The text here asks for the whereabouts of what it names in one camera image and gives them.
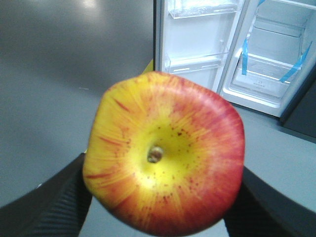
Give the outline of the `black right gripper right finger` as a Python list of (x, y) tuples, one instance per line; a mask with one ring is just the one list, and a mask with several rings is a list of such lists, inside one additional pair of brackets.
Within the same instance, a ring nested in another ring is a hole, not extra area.
[(314, 237), (316, 214), (286, 197), (248, 168), (238, 196), (224, 216), (231, 237)]

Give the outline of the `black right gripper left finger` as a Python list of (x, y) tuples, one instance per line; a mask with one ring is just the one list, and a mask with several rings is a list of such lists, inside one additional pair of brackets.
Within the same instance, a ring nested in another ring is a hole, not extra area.
[(92, 201), (82, 176), (85, 154), (0, 209), (2, 237), (77, 237)]

